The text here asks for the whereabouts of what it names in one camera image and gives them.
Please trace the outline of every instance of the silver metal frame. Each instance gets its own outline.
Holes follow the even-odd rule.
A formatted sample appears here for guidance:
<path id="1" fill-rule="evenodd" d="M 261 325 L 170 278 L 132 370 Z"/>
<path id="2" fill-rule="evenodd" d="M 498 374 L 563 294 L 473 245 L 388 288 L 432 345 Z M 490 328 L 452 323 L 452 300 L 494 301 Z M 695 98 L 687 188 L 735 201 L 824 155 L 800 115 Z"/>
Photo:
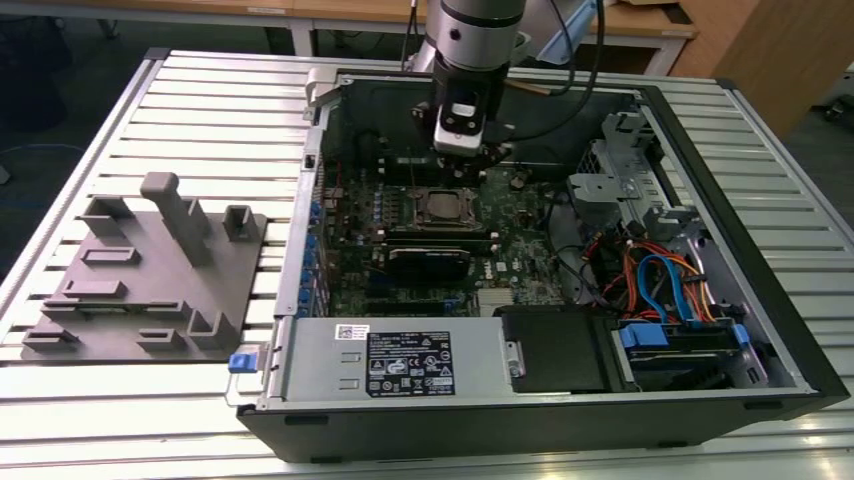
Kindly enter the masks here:
<path id="1" fill-rule="evenodd" d="M 854 457 L 844 451 L 854 448 L 851 400 L 796 420 L 752 425 L 695 448 L 293 465 L 278 461 L 248 434 L 222 400 L 225 391 L 230 402 L 257 397 L 257 374 L 229 376 L 224 365 L 214 364 L 71 368 L 21 364 L 22 329 L 38 318 L 38 302 L 27 300 L 27 294 L 55 287 L 57 274 L 61 278 L 73 256 L 73 242 L 85 232 L 70 219 L 74 208 L 91 193 L 132 192 L 150 168 L 173 168 L 178 175 L 185 172 L 197 178 L 182 185 L 202 197 L 205 211 L 221 208 L 222 199 L 244 196 L 252 210 L 273 219 L 242 331 L 242 348 L 257 349 L 277 325 L 272 298 L 286 251 L 293 172 L 298 172 L 301 137 L 310 127 L 302 119 L 308 70 L 314 66 L 398 68 L 396 62 L 180 51 L 156 68 L 153 63 L 144 62 L 91 143 L 87 173 L 79 170 L 77 176 L 75 172 L 62 190 L 69 202 L 65 213 L 57 202 L 50 210 L 55 226 L 45 220 L 30 240 L 26 252 L 35 261 L 21 260 L 15 266 L 23 282 L 14 287 L 17 293 L 9 284 L 1 287 L 6 296 L 0 331 L 9 332 L 0 343 L 0 361 L 7 364 L 0 368 L 2 478 L 440 475 L 700 480 L 849 475 Z M 564 79 L 561 72 L 529 69 L 512 75 Z M 854 235 L 823 195 L 752 110 L 735 100 L 739 95 L 713 81 L 609 74 L 601 78 L 621 84 L 657 83 L 836 372 L 854 389 Z M 120 122 L 128 117 L 133 124 Z M 252 140 L 234 139 L 252 132 Z M 234 142 L 248 152 L 241 158 L 225 156 L 233 155 Z M 149 154 L 145 161 L 138 155 L 126 160 L 142 143 Z M 667 163 L 663 167 L 677 193 L 684 193 L 675 167 Z M 141 205 L 130 201 L 134 207 Z"/>

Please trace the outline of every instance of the motherboard chip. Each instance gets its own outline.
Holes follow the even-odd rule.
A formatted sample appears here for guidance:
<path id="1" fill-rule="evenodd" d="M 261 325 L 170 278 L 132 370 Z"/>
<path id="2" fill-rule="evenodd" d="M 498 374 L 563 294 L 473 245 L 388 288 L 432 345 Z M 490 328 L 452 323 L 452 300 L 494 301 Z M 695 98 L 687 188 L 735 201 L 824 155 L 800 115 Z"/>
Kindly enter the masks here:
<path id="1" fill-rule="evenodd" d="M 461 205 L 456 192 L 429 192 L 426 198 L 426 213 L 430 217 L 457 220 L 460 212 Z"/>

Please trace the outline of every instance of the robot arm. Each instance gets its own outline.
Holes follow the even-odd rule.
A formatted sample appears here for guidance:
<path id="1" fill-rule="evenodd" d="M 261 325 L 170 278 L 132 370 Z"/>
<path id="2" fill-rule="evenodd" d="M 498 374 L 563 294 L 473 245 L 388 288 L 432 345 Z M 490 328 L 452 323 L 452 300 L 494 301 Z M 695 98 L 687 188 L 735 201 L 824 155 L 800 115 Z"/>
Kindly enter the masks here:
<path id="1" fill-rule="evenodd" d="M 433 0 L 426 23 L 434 49 L 429 114 L 438 153 L 474 157 L 494 120 L 524 0 Z"/>
<path id="2" fill-rule="evenodd" d="M 426 36 L 412 69 L 432 69 L 432 94 L 429 103 L 416 107 L 416 117 L 432 134 L 436 153 L 454 170 L 482 168 L 508 154 L 497 144 L 508 140 L 512 126 L 496 122 L 496 114 L 509 65 L 529 40 L 517 35 L 520 25 L 537 30 L 532 42 L 537 58 L 557 58 L 561 63 L 571 55 L 548 1 L 528 0 L 526 6 L 525 0 L 429 2 Z M 576 47 L 595 15 L 595 0 L 556 3 L 571 13 L 567 31 Z"/>

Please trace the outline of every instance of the black cable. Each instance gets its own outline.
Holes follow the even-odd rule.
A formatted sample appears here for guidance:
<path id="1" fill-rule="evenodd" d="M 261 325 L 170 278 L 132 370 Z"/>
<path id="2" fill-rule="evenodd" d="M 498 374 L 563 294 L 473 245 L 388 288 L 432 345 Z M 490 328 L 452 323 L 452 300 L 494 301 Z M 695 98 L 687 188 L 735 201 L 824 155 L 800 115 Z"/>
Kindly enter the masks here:
<path id="1" fill-rule="evenodd" d="M 556 90 L 551 90 L 548 92 L 549 97 L 557 97 L 569 91 L 572 84 L 575 83 L 575 48 L 572 48 L 572 37 L 569 36 L 569 31 L 565 29 L 565 22 L 563 21 L 563 15 L 560 15 L 560 9 L 557 8 L 557 4 L 555 0 L 548 0 L 551 4 L 551 10 L 555 12 L 555 17 L 557 18 L 557 22 L 560 23 L 560 30 L 563 31 L 563 39 L 565 40 L 565 51 L 569 55 L 569 61 L 567 63 L 569 67 L 569 76 L 565 79 L 565 85 L 557 88 Z"/>
<path id="2" fill-rule="evenodd" d="M 412 2 L 412 5 L 409 6 L 409 22 L 405 24 L 405 35 L 402 37 L 402 48 L 400 49 L 400 71 L 401 72 L 405 70 L 405 52 L 406 52 L 406 47 L 409 45 L 409 32 L 412 31 L 412 25 L 414 24 L 416 12 L 417 12 L 416 3 Z"/>
<path id="3" fill-rule="evenodd" d="M 548 135 L 551 132 L 557 130 L 563 125 L 565 125 L 569 120 L 575 118 L 577 113 L 583 110 L 584 105 L 587 105 L 587 101 L 592 96 L 592 89 L 596 85 L 596 77 L 599 76 L 599 63 L 601 62 L 601 50 L 604 49 L 604 0 L 596 0 L 596 15 L 599 16 L 599 28 L 596 30 L 596 55 L 592 61 L 592 68 L 589 69 L 589 79 L 587 80 L 587 87 L 584 88 L 584 93 L 581 94 L 581 98 L 575 103 L 572 109 L 569 110 L 568 115 L 553 125 L 547 127 L 538 132 L 533 132 L 525 135 L 516 135 L 512 137 L 512 141 L 520 142 L 522 140 L 530 140 L 533 138 L 538 138 L 544 135 Z"/>

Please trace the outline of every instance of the barcode sticker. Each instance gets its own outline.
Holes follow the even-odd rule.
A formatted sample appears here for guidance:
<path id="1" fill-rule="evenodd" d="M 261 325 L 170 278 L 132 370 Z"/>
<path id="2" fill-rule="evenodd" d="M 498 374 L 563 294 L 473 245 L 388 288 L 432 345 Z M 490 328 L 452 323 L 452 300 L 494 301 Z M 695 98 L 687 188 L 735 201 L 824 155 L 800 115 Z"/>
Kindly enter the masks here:
<path id="1" fill-rule="evenodd" d="M 270 13 L 273 15 L 284 15 L 284 8 L 262 8 L 262 7 L 246 7 L 249 13 Z"/>
<path id="2" fill-rule="evenodd" d="M 683 32 L 680 30 L 664 30 L 661 32 L 661 36 L 664 37 L 685 37 L 691 38 L 693 36 L 692 32 Z"/>

